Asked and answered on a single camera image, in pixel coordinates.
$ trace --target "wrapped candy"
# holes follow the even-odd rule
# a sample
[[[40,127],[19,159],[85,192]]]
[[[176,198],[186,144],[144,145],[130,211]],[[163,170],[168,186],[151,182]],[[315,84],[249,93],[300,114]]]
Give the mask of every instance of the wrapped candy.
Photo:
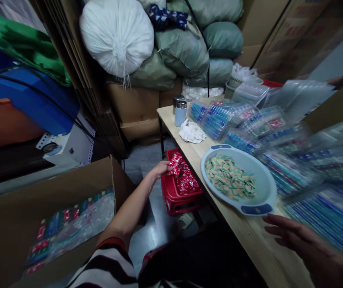
[[[180,195],[188,195],[201,190],[180,152],[174,154],[168,166],[173,167],[170,174],[175,177]]]

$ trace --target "metal thermos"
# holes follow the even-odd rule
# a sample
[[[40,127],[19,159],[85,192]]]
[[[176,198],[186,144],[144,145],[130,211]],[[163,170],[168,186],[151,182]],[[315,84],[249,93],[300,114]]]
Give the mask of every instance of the metal thermos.
[[[173,102],[173,114],[175,115],[175,107],[178,104],[178,101],[184,101],[185,100],[185,96],[183,95],[177,95],[174,97],[174,102]]]
[[[175,119],[174,125],[180,127],[182,123],[186,120],[187,114],[187,102],[178,101],[177,107],[175,108]]]

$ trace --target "floor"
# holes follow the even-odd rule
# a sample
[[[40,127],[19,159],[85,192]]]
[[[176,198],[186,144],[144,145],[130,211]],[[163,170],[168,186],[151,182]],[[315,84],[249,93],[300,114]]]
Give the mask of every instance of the floor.
[[[164,140],[165,151],[175,147],[172,138],[167,137]],[[126,173],[134,184],[139,184],[143,177],[161,160],[160,143],[150,146],[136,146],[131,151],[129,158],[125,160]],[[144,213],[146,224],[134,233],[128,252],[137,275],[139,275],[143,257],[147,252],[170,243],[176,237],[172,231],[174,231],[173,226],[178,221],[178,217],[171,217],[166,212],[160,180],[154,185]],[[200,209],[199,215],[204,223],[217,220],[209,206]],[[198,229],[198,225],[194,221],[180,236],[183,238],[192,236],[198,232]]]

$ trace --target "striped shirt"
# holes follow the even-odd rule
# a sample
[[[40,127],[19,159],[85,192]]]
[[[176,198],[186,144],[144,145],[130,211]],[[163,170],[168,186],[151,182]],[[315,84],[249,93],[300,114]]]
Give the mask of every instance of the striped shirt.
[[[176,288],[177,283],[160,280],[153,287]],[[183,281],[184,287],[198,287]],[[98,245],[93,255],[75,273],[66,288],[138,287],[132,262],[121,239],[112,237]]]

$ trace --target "green fabric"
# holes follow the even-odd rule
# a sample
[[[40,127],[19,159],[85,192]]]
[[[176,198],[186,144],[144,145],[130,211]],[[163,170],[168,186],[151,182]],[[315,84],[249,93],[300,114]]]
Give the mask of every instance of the green fabric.
[[[203,38],[197,39],[190,31],[175,28],[156,32],[155,41],[164,64],[177,75],[207,74],[210,59]]]
[[[231,59],[210,59],[210,88],[225,87],[231,77],[233,61]],[[207,88],[207,74],[185,79],[190,87]]]
[[[0,49],[61,85],[72,85],[50,37],[43,32],[0,16]]]
[[[243,36],[231,22],[215,22],[203,31],[210,47],[210,57],[238,58],[242,52]]]
[[[177,74],[166,67],[161,56],[153,50],[150,58],[146,59],[137,71],[130,75],[130,85],[155,90],[170,90],[174,87],[174,80]]]
[[[202,29],[218,21],[237,22],[243,14],[243,0],[189,0]],[[191,14],[185,0],[169,0],[167,9]]]

